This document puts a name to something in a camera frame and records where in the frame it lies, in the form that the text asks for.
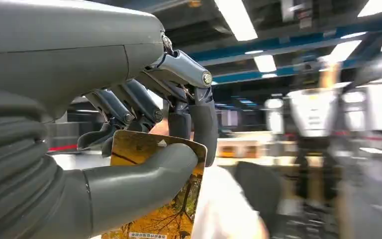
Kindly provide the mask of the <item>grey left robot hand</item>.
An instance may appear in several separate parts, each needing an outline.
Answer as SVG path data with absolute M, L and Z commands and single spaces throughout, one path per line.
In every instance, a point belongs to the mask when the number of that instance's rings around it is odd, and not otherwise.
M 0 239 L 88 239 L 168 204 L 213 164 L 212 75 L 152 14 L 86 0 L 0 0 Z M 129 165 L 62 169 L 47 123 L 86 96 Z

